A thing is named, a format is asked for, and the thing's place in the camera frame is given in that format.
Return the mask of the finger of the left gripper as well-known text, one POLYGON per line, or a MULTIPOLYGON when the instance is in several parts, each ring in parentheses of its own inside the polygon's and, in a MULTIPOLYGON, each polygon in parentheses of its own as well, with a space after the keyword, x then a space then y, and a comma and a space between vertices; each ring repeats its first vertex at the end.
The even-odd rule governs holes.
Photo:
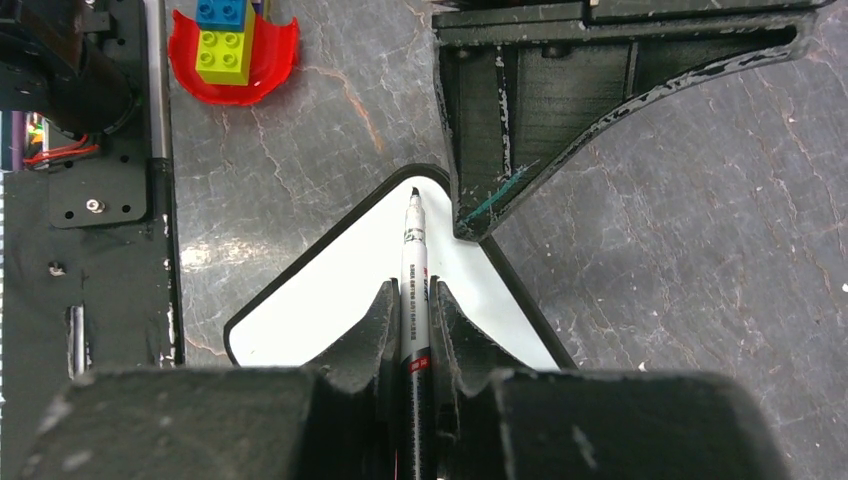
POLYGON ((442 1, 434 81, 453 232, 479 241, 601 132, 801 57, 819 1, 442 1))

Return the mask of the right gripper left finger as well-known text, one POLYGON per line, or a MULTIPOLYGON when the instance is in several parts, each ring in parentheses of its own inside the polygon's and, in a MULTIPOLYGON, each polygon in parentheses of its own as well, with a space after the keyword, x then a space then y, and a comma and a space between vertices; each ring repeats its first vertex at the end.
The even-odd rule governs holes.
POLYGON ((49 404, 20 479, 390 479, 396 280, 300 367, 92 372, 49 404))

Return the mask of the white marker pen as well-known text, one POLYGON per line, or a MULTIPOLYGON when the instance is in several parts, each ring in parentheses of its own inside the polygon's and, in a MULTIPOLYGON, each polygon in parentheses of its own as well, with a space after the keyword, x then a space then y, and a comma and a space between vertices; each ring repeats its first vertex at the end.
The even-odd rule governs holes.
POLYGON ((430 326, 426 215, 418 188, 405 212, 400 278, 400 360, 402 374, 402 443, 400 479, 433 479, 430 326))

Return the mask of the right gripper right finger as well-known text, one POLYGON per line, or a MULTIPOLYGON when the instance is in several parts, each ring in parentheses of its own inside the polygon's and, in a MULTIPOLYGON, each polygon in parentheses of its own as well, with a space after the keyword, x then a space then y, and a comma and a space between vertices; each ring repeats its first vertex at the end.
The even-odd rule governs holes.
POLYGON ((787 479, 748 391, 714 372, 535 370, 430 286, 444 479, 787 479))

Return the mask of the white whiteboard black frame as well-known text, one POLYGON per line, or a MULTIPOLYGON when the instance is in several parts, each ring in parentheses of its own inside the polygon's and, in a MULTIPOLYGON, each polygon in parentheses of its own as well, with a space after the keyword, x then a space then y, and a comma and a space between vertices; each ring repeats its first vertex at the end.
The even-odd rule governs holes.
POLYGON ((300 255, 224 326, 237 366, 300 366, 366 314, 382 283, 400 274, 408 197, 426 212, 429 272, 465 316, 537 370, 575 363, 497 243, 452 233, 448 173, 432 164, 400 168, 300 255))

